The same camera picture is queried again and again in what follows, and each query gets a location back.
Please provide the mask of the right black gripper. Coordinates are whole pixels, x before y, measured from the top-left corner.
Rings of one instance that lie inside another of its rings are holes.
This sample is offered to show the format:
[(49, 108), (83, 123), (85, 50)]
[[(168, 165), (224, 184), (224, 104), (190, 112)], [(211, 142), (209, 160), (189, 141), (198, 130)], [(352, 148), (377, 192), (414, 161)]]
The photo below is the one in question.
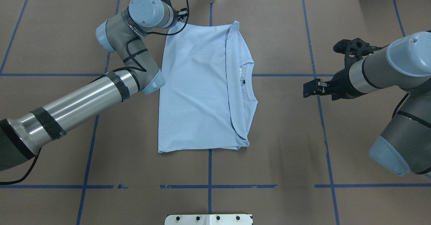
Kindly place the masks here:
[(313, 79), (303, 84), (303, 98), (329, 95), (329, 92), (325, 91), (327, 87), (329, 88), (332, 101), (354, 99), (355, 97), (348, 72), (346, 69), (343, 69), (338, 71), (328, 82), (322, 81), (321, 79)]

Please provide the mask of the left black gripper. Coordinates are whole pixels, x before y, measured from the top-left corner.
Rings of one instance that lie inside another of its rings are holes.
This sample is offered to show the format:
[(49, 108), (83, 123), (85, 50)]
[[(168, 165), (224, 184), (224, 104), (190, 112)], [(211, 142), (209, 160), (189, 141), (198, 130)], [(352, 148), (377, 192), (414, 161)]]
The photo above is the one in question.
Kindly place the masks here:
[(189, 15), (188, 9), (176, 10), (173, 8), (172, 11), (173, 11), (173, 20), (171, 23), (172, 26), (175, 26), (177, 22), (183, 21), (188, 18), (188, 15)]

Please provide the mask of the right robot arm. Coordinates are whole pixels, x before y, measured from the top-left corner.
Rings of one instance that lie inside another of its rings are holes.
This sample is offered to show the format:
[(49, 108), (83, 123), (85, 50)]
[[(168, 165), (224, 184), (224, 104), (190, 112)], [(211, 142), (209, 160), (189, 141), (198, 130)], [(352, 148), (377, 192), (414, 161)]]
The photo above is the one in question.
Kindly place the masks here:
[(329, 95), (336, 101), (400, 88), (405, 95), (368, 154), (395, 175), (430, 178), (430, 46), (430, 31), (413, 33), (384, 47), (360, 38), (342, 39), (333, 51), (344, 56), (344, 68), (329, 81), (316, 78), (303, 84), (303, 97)]

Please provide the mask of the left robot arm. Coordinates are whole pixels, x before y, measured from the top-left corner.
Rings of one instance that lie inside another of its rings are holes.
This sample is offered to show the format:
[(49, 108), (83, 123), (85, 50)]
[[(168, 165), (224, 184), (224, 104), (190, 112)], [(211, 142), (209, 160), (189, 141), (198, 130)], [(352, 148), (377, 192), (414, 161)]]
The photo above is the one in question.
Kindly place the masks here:
[(19, 119), (1, 120), (1, 171), (36, 159), (47, 143), (60, 139), (89, 119), (141, 92), (166, 84), (143, 39), (153, 29), (170, 29), (188, 20), (190, 6), (176, 10), (170, 0), (131, 0), (128, 7), (96, 29), (99, 44), (117, 53), (124, 67), (109, 71), (82, 88)]

